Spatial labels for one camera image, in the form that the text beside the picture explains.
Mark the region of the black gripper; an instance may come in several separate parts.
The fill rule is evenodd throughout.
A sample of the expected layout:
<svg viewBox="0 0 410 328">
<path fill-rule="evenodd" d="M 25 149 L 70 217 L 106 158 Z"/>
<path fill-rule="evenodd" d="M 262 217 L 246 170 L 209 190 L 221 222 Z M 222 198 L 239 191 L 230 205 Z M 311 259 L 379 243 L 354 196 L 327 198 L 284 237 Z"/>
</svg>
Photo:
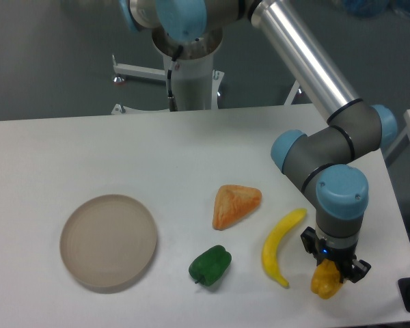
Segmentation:
<svg viewBox="0 0 410 328">
<path fill-rule="evenodd" d="M 357 283 L 365 278 L 371 265 L 358 260 L 355 250 L 358 243 L 358 233 L 346 238 L 330 236 L 324 232 L 315 232 L 308 226 L 301 233 L 301 241 L 307 253 L 316 259 L 316 265 L 320 265 L 328 259 L 340 266 L 340 282 L 350 281 Z"/>
</svg>

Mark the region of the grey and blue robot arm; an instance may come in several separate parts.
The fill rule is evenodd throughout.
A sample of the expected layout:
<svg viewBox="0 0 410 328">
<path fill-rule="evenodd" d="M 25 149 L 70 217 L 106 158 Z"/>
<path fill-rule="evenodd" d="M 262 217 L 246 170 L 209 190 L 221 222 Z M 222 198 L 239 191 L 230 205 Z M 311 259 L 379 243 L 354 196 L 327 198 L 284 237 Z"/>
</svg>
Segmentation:
<svg viewBox="0 0 410 328">
<path fill-rule="evenodd" d="M 276 166 L 316 210 L 316 225 L 301 235 L 318 263 L 330 260 L 342 281 L 358 282 L 370 265 L 355 256 L 368 205 L 368 181 L 351 163 L 387 146 L 396 136 L 392 112 L 367 105 L 340 74 L 288 1 L 121 1 L 132 31 L 149 29 L 165 58 L 164 81 L 170 111 L 210 109 L 210 59 L 226 25 L 247 19 L 261 30 L 327 128 L 306 135 L 281 134 L 271 148 Z"/>
</svg>

